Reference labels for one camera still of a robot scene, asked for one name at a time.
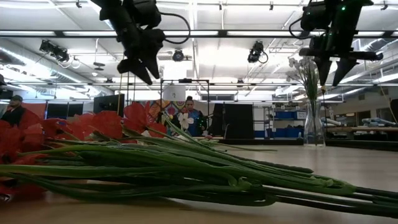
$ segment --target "red flower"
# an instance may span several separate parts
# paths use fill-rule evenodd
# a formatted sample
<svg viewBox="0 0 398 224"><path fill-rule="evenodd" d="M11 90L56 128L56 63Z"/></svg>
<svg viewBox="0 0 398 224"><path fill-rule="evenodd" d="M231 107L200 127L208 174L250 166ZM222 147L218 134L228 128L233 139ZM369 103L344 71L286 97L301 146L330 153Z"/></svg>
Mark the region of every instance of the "red flower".
<svg viewBox="0 0 398 224"><path fill-rule="evenodd" d="M90 113L75 115L76 120L72 123L81 128L84 138L88 137L93 131L96 131L96 128L92 127L94 116L95 114Z"/></svg>
<svg viewBox="0 0 398 224"><path fill-rule="evenodd" d="M124 108L124 115L126 118L123 119L124 125L135 130L138 133L143 133L147 128L154 129L156 131L166 133L166 127L162 124L155 123L149 119L150 103L147 102L145 107L140 103L132 103L131 105ZM153 137L162 138L163 135L157 134L153 131L149 131L149 134Z"/></svg>
<svg viewBox="0 0 398 224"><path fill-rule="evenodd" d="M45 154L32 154L24 157L18 158L15 162L13 162L13 165L34 165L36 164L36 159L40 159L45 157ZM0 194L6 194L6 195L15 195L17 197L23 198L24 200L29 197L29 198L37 198L41 197L42 193L45 192L44 189L33 185L33 184L24 184L24 183L12 183L10 186L10 183L7 185L7 181L12 181L12 180L6 180L3 182L0 182Z"/></svg>
<svg viewBox="0 0 398 224"><path fill-rule="evenodd" d="M47 138L84 140L83 130L64 119L50 118L42 121L43 130Z"/></svg>
<svg viewBox="0 0 398 224"><path fill-rule="evenodd" d="M22 152L33 152L42 149L44 144L43 129L40 124L35 124L23 131Z"/></svg>
<svg viewBox="0 0 398 224"><path fill-rule="evenodd" d="M17 159L21 151L22 133L16 128L7 128L0 135L0 164L7 164Z"/></svg>
<svg viewBox="0 0 398 224"><path fill-rule="evenodd" d="M18 128L20 130L25 130L35 124L40 124L41 121L42 120L35 113L31 112L28 109L25 109L21 121L19 122Z"/></svg>
<svg viewBox="0 0 398 224"><path fill-rule="evenodd" d="M121 117L115 111L101 111L94 115L92 127L113 139L123 137Z"/></svg>
<svg viewBox="0 0 398 224"><path fill-rule="evenodd" d="M149 123L149 110L149 101L145 104L145 107L143 107L142 104L136 102L125 107L123 110L126 117L123 119L124 125L131 130L137 131L138 133L143 133Z"/></svg>

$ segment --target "fluorescent light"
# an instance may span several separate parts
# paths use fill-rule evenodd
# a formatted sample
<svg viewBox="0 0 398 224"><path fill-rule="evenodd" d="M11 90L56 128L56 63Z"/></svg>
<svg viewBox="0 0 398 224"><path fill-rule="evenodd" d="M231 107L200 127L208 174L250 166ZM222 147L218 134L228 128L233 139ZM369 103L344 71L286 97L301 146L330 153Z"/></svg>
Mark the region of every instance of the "fluorescent light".
<svg viewBox="0 0 398 224"><path fill-rule="evenodd" d="M384 32L383 31L360 31L358 32L357 35L355 35L355 37L363 37L363 36L381 36L383 35Z"/></svg>
<svg viewBox="0 0 398 224"><path fill-rule="evenodd" d="M65 36L101 36L101 37L116 37L115 31L65 31Z"/></svg>
<svg viewBox="0 0 398 224"><path fill-rule="evenodd" d="M374 80L373 83L377 84L377 83L382 83L382 82L388 82L391 80L395 80L397 78L398 78L398 73L393 74L393 75L384 75L383 77Z"/></svg>
<svg viewBox="0 0 398 224"><path fill-rule="evenodd" d="M338 96L338 95L339 95L339 94L327 94L327 95L325 95L325 100L334 98L334 97L336 97L336 96ZM319 96L319 97L318 97L318 100L323 100L323 96Z"/></svg>
<svg viewBox="0 0 398 224"><path fill-rule="evenodd" d="M228 31L228 35L247 35L247 36L284 36L290 37L289 31ZM300 35L301 32L293 32L294 35Z"/></svg>
<svg viewBox="0 0 398 224"><path fill-rule="evenodd" d="M188 35L188 31L164 31L166 36L181 36L181 35ZM216 30L191 30L191 35L199 36L199 35L218 35L218 31Z"/></svg>
<svg viewBox="0 0 398 224"><path fill-rule="evenodd" d="M364 89L364 88L358 88L358 89L355 89L355 90L351 90L351 91L348 91L348 92L344 93L344 95L350 95L350 94L359 92L359 91L361 91L361 90L363 90L363 89Z"/></svg>
<svg viewBox="0 0 398 224"><path fill-rule="evenodd" d="M353 80L355 80L355 79L357 79L357 78L359 78L359 77L361 77L361 76L362 76L362 75L360 75L360 74L352 75L352 76L350 76L350 77L344 78L340 83L341 83L341 84L343 84L343 83L348 83L348 82L351 82L351 81L353 81Z"/></svg>
<svg viewBox="0 0 398 224"><path fill-rule="evenodd" d="M0 31L0 36L2 35L19 35L19 36L55 36L53 31L21 31L21 30L7 30L7 31Z"/></svg>

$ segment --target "table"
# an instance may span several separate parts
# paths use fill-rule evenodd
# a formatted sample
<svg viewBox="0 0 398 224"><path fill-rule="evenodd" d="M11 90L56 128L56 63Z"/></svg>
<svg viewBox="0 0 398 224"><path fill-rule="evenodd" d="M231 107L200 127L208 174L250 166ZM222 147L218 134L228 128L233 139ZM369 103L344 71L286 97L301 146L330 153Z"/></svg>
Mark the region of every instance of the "table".
<svg viewBox="0 0 398 224"><path fill-rule="evenodd" d="M229 151L248 158L309 167L317 174L375 189L398 189L398 153L326 147L250 146L278 152ZM390 224L398 220L353 215L277 203L252 208L187 201L136 202L132 205L80 203L49 194L45 200L0 204L1 224L125 224L125 223L250 223L267 224Z"/></svg>

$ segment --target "flower in vase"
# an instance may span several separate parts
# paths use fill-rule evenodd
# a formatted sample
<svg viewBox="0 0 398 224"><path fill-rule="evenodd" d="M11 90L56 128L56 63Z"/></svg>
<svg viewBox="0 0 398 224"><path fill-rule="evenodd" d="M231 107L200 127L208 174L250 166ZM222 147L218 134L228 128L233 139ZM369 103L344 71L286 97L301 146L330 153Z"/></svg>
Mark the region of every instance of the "flower in vase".
<svg viewBox="0 0 398 224"><path fill-rule="evenodd" d="M178 120L180 121L181 129L188 129L189 125L193 124L193 118L188 118L188 113L180 113Z"/></svg>

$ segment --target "white flower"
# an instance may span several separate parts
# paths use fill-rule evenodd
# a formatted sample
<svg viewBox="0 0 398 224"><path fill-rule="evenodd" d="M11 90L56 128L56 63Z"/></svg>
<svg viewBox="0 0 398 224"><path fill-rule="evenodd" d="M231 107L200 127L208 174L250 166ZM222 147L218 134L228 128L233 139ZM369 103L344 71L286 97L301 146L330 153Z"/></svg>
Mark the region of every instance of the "white flower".
<svg viewBox="0 0 398 224"><path fill-rule="evenodd" d="M183 141L189 141L185 136L176 136L176 138L181 139Z"/></svg>
<svg viewBox="0 0 398 224"><path fill-rule="evenodd" d="M145 130L143 133L141 133L141 135L145 136L145 137L150 137L150 134L149 134L148 130ZM147 145L145 142L142 142L142 141L137 141L137 144L141 145L141 146L146 146Z"/></svg>
<svg viewBox="0 0 398 224"><path fill-rule="evenodd" d="M188 129L189 124L193 124L193 118L188 118L188 113L179 114L178 120L180 121L181 129Z"/></svg>

